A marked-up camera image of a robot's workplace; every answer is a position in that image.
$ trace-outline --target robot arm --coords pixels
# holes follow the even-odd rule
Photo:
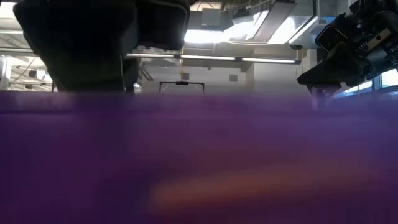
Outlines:
[[[350,10],[316,38],[328,57],[298,77],[309,90],[333,93],[340,83],[356,86],[398,68],[398,1],[359,0]]]

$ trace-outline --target black object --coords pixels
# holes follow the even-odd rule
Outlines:
[[[159,83],[159,93],[162,93],[162,85],[164,83],[172,83],[172,84],[176,84],[176,85],[201,85],[202,86],[202,94],[205,94],[205,84],[204,83],[193,83],[193,82],[188,82],[185,80],[181,80],[181,81],[176,81],[176,82],[166,82],[166,81],[162,81]]]
[[[28,73],[28,76],[31,78],[36,78],[37,76],[37,71],[36,70],[30,70]]]
[[[124,91],[138,65],[124,66],[121,57],[139,44],[180,49],[191,3],[25,0],[14,14],[60,91]]]
[[[51,92],[53,93],[55,91],[55,82],[52,82],[51,84]]]
[[[297,44],[291,44],[290,48],[293,50],[301,50],[301,49],[303,49],[303,46],[297,45]]]
[[[340,83],[353,87],[398,68],[398,1],[359,0],[350,10],[315,40],[327,58],[297,79],[312,93],[334,92]]]
[[[139,61],[134,58],[131,60],[123,60],[123,71],[124,71],[124,86],[126,87],[126,93],[134,93],[134,84],[138,80],[138,67]]]

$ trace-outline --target metal frame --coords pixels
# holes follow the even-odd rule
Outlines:
[[[188,82],[188,81],[176,81],[176,82],[167,82],[167,81],[161,81],[159,82],[159,93],[162,93],[162,85],[164,83],[171,83],[171,84],[176,84],[176,85],[201,85],[202,86],[202,94],[205,94],[205,83],[197,83],[197,82]]]

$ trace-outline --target purple table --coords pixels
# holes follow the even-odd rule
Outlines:
[[[0,102],[0,223],[398,223],[395,101]]]

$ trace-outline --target window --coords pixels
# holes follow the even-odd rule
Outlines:
[[[345,90],[344,92],[341,92],[341,93],[337,93],[337,94],[335,94],[335,98],[358,95],[358,93],[367,93],[369,91],[372,91],[372,81],[362,83],[359,86],[352,87],[352,88]]]
[[[383,72],[381,74],[382,87],[389,87],[393,85],[398,85],[398,72],[396,69],[389,70],[388,72]]]

